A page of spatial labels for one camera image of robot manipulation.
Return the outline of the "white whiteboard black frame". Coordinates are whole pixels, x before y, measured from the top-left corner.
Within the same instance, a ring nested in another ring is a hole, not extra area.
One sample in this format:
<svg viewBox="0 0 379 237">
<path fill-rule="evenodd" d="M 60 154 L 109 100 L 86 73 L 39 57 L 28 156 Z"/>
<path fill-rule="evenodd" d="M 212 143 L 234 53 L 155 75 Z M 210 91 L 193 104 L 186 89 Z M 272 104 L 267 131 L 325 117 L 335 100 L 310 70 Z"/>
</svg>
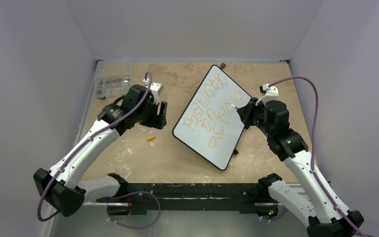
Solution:
<svg viewBox="0 0 379 237">
<path fill-rule="evenodd" d="M 251 96 L 219 66 L 201 81 L 172 135 L 219 170 L 226 170 L 244 129 L 231 104 L 243 107 Z"/>
</svg>

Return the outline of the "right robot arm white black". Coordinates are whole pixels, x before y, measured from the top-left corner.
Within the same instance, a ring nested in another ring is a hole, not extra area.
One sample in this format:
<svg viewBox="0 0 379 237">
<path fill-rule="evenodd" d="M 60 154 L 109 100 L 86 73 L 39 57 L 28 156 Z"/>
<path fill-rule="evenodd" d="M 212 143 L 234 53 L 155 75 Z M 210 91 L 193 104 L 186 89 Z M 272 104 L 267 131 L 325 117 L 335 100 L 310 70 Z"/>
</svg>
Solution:
<svg viewBox="0 0 379 237">
<path fill-rule="evenodd" d="M 257 127 L 265 136 L 270 150 L 294 174 L 307 197 L 291 190 L 275 173 L 258 181 L 260 199 L 271 199 L 284 205 L 306 227 L 310 237 L 352 237 L 358 234 L 364 218 L 352 211 L 333 191 L 312 162 L 312 153 L 299 133 L 290 128 L 286 104 L 253 98 L 236 109 L 242 123 Z"/>
</svg>

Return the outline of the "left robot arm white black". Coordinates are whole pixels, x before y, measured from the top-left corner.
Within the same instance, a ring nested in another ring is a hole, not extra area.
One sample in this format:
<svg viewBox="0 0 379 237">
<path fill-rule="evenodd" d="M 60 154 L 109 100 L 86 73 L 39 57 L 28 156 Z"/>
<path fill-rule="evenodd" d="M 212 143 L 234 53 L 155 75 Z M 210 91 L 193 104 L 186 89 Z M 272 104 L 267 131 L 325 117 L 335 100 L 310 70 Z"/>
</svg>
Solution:
<svg viewBox="0 0 379 237">
<path fill-rule="evenodd" d="M 40 168 L 34 173 L 33 180 L 40 195 L 37 209 L 40 221 L 46 220 L 41 216 L 44 202 L 50 204 L 56 214 L 69 217 L 93 200 L 112 198 L 121 202 L 126 199 L 127 182 L 115 173 L 90 181 L 81 178 L 96 158 L 135 124 L 156 129 L 166 125 L 167 102 L 159 101 L 163 90 L 163 84 L 157 82 L 131 86 L 126 95 L 102 109 L 88 133 L 67 155 L 48 170 Z"/>
</svg>

